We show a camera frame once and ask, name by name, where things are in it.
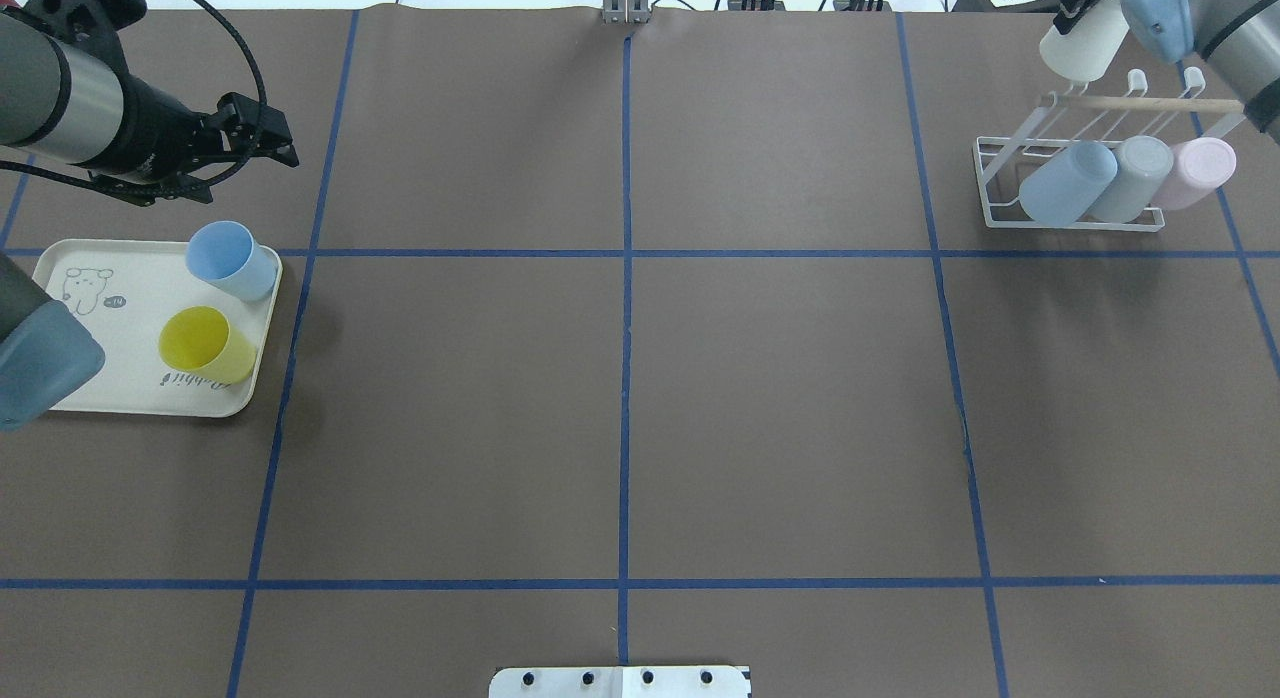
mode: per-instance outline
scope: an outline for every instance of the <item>black box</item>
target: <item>black box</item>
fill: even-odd
[[[996,6],[991,0],[956,0],[951,13],[1057,13],[1057,0],[1038,0],[1011,6]]]

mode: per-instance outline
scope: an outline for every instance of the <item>drying rack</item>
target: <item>drying rack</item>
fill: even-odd
[[[1009,137],[980,136],[973,145],[974,173],[978,177],[978,195],[982,197],[982,215],[988,228],[1039,228],[1023,211],[1018,201],[1018,188],[1023,178],[1057,155],[1065,147],[1080,141],[1100,141],[1115,147],[1132,136],[1158,136],[1178,115],[1198,113],[1220,117],[1204,136],[1222,138],[1244,120],[1244,105],[1235,100],[1202,99],[1204,74],[1199,68],[1187,68],[1183,79],[1187,88],[1178,97],[1147,97],[1147,74],[1133,69],[1128,74],[1129,86],[1124,96],[1088,96],[1088,83],[1070,83],[1064,92],[1041,97],[1027,120]],[[1093,113],[1092,119],[1069,137],[1052,137],[1061,119],[1070,113]],[[1155,114],[1142,128],[1129,134],[1123,127],[1134,123],[1134,114]],[[1162,210],[1147,206],[1129,223],[1107,223],[1092,216],[1066,225],[1066,231],[1135,231],[1153,233],[1165,228]]]

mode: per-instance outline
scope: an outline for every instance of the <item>cartoon bear drawing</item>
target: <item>cartoon bear drawing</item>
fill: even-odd
[[[63,302],[78,315],[91,314],[102,291],[106,291],[106,279],[114,274],[110,269],[68,268],[63,280]]]

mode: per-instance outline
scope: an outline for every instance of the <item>yellow cup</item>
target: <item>yellow cup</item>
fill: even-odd
[[[160,359],[174,370],[218,383],[239,383],[253,373],[257,348],[221,311],[196,306],[179,311],[160,330]]]

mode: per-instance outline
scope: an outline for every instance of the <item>blue cup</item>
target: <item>blue cup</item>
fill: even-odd
[[[1096,141],[1080,141],[1029,174],[1018,191],[1036,223],[1066,228],[1080,220],[1119,173],[1116,156]]]
[[[187,270],[246,302],[261,301],[275,287],[275,261],[234,220],[210,223],[191,237]]]

